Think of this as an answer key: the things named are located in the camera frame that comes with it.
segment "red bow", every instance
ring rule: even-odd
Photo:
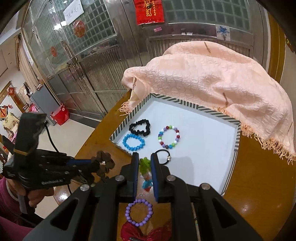
[[[138,227],[129,222],[122,225],[120,237],[123,241],[130,241],[130,238],[136,238],[140,241],[168,241],[172,236],[172,230],[169,225],[153,229],[147,236],[143,235]]]

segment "black hair tie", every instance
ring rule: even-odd
[[[144,124],[144,123],[146,123],[146,131],[145,131],[145,132],[144,132],[144,131],[139,131],[139,130],[135,131],[135,130],[133,129],[133,128],[136,127],[137,125],[142,125],[142,124]],[[132,123],[132,124],[130,124],[130,127],[129,127],[128,130],[129,130],[132,134],[134,134],[134,135],[136,135],[136,136],[138,136],[138,135],[148,136],[148,135],[150,134],[150,123],[149,123],[148,120],[143,119],[143,120],[137,121],[136,123]]]
[[[157,150],[157,151],[155,152],[155,154],[157,154],[157,152],[160,152],[160,151],[165,151],[165,152],[168,153],[167,161],[166,161],[165,163],[160,163],[160,165],[166,165],[166,164],[168,164],[168,163],[170,162],[170,159],[171,159],[171,157],[170,157],[170,152],[169,152],[168,150],[166,150],[166,149],[159,149],[159,150]]]

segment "green plush toy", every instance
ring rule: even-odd
[[[139,162],[139,169],[142,175],[151,171],[150,160],[147,157],[141,158]]]

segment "scarf fringe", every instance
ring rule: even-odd
[[[125,112],[125,114],[122,114],[122,115],[120,115],[120,116],[128,115],[129,113],[131,113],[132,110],[131,110],[131,108],[130,108],[130,106],[129,106],[129,101],[124,102],[124,103],[121,105],[121,107],[119,108],[119,111],[120,111],[120,112]]]
[[[223,114],[226,114],[236,120],[238,118],[234,117],[232,114],[230,114],[225,108],[214,108],[216,111],[219,111]],[[261,145],[261,148],[263,150],[273,150],[274,154],[278,154],[279,157],[283,160],[284,157],[287,158],[288,165],[291,163],[293,165],[293,161],[296,160],[296,154],[290,153],[288,149],[284,147],[283,144],[281,144],[279,141],[275,140],[274,138],[269,138],[269,139],[263,139],[258,133],[256,133],[252,127],[250,127],[247,124],[244,124],[241,122],[241,132],[242,135],[245,137],[252,138],[252,135],[254,135],[254,139],[258,141]]]

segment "curtain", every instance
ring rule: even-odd
[[[18,44],[17,55],[19,59],[18,66],[20,68],[20,71],[22,72],[22,75],[24,76],[24,79],[28,84],[29,88],[31,89],[31,91],[35,93],[36,88],[39,85],[39,82],[26,57],[26,53],[22,43]]]

